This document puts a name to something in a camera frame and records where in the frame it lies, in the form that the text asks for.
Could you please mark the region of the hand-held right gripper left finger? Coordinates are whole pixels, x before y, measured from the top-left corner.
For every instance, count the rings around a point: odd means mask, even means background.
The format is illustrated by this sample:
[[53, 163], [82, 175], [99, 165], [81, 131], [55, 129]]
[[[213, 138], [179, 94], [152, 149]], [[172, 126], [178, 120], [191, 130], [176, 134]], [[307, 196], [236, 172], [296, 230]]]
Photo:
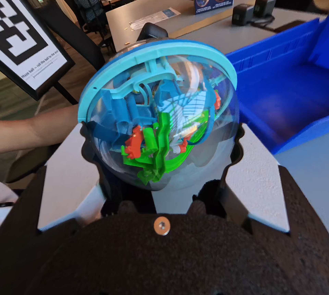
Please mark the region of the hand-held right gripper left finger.
[[78, 123], [46, 163], [38, 220], [41, 231], [70, 219], [86, 226], [102, 218], [106, 198], [97, 166], [83, 157], [82, 127]]

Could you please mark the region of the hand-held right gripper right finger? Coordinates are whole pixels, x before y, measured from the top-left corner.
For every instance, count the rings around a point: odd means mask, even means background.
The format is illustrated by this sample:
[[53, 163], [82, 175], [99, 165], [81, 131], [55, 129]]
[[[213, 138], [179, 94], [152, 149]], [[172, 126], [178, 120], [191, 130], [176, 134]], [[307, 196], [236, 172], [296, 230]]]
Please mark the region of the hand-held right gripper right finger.
[[232, 159], [223, 171], [220, 203], [237, 225], [254, 220], [290, 232], [279, 164], [249, 126], [240, 124]]

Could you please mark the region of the clear plastic maze ball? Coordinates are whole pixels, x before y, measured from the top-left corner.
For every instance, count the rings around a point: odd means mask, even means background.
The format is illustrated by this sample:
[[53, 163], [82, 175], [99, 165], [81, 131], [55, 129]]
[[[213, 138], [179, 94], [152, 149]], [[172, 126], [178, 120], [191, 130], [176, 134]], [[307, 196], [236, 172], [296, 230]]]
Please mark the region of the clear plastic maze ball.
[[159, 191], [219, 177], [239, 123], [237, 73], [214, 47], [143, 40], [114, 55], [78, 104], [101, 164], [123, 182]]

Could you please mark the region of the person's left forearm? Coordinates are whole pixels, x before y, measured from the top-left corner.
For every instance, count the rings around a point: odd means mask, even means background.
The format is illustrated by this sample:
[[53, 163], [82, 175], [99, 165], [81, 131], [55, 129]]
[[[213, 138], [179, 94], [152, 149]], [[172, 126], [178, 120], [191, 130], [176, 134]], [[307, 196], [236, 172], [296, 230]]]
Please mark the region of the person's left forearm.
[[0, 153], [29, 150], [63, 142], [78, 124], [78, 105], [24, 120], [0, 121]]

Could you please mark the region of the printed paper sheet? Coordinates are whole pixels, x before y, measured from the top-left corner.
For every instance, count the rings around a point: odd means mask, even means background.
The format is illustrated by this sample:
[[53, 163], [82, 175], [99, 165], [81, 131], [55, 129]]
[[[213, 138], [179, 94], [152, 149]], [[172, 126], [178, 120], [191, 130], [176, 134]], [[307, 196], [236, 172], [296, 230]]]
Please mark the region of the printed paper sheet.
[[142, 29], [143, 26], [146, 23], [155, 24], [155, 23], [167, 20], [169, 18], [173, 18], [173, 17], [178, 16], [180, 14], [181, 14], [180, 12], [178, 12], [177, 10], [170, 7], [170, 8], [167, 8], [165, 10], [159, 11], [157, 13], [153, 13], [153, 14], [148, 15], [146, 17], [140, 18], [136, 21], [130, 22], [129, 23], [130, 29], [132, 31], [139, 30], [139, 29]]

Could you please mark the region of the black charger block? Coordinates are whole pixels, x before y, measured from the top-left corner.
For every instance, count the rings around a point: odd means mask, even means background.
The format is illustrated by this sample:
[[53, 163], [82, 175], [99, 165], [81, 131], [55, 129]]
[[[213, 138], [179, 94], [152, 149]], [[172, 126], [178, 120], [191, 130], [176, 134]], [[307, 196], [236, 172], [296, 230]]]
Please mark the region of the black charger block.
[[242, 3], [236, 5], [232, 12], [232, 25], [245, 26], [253, 22], [254, 5]]
[[255, 0], [253, 16], [263, 18], [271, 16], [276, 4], [276, 0]]

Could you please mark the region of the large blue plastic bin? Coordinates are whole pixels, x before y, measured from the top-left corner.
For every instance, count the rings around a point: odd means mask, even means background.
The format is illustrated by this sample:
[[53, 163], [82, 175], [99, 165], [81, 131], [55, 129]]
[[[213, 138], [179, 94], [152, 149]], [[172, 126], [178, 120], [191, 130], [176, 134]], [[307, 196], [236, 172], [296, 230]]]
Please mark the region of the large blue plastic bin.
[[226, 56], [237, 73], [240, 120], [272, 154], [328, 133], [328, 17]]

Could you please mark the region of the black framed marker sign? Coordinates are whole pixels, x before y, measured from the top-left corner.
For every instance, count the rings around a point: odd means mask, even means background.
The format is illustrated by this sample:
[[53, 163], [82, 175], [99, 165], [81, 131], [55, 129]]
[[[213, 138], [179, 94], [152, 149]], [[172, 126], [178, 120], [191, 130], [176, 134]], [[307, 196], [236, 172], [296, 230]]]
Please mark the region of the black framed marker sign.
[[75, 65], [28, 0], [0, 0], [0, 69], [38, 101], [52, 87], [69, 103], [75, 98], [59, 80]]

